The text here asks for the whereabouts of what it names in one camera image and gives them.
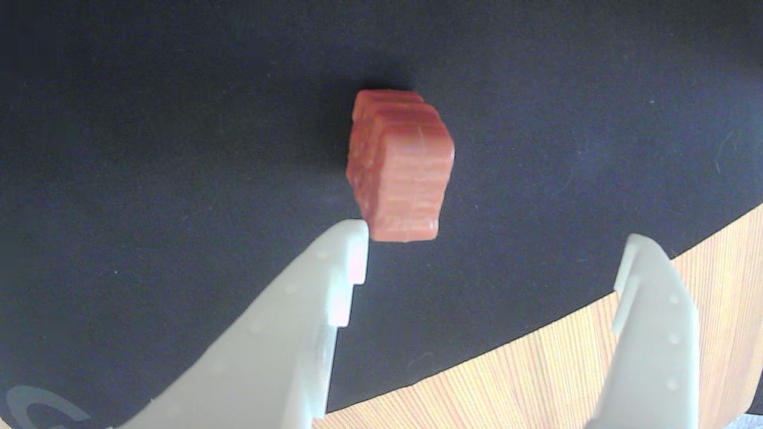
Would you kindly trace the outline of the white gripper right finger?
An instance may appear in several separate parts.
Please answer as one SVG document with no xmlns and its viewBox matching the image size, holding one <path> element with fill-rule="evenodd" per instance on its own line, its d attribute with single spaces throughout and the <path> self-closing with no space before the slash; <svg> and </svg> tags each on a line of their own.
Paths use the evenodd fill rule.
<svg viewBox="0 0 763 429">
<path fill-rule="evenodd" d="M 628 236 L 613 286 L 618 342 L 589 428 L 699 426 L 699 315 L 668 255 Z"/>
</svg>

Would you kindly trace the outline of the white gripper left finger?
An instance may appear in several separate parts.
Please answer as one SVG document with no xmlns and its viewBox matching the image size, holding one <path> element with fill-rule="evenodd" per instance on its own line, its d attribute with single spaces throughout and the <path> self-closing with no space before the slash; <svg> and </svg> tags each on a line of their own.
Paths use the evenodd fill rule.
<svg viewBox="0 0 763 429">
<path fill-rule="evenodd" d="M 328 228 L 125 428 L 311 428 L 326 416 L 336 337 L 365 282 L 370 231 Z"/>
</svg>

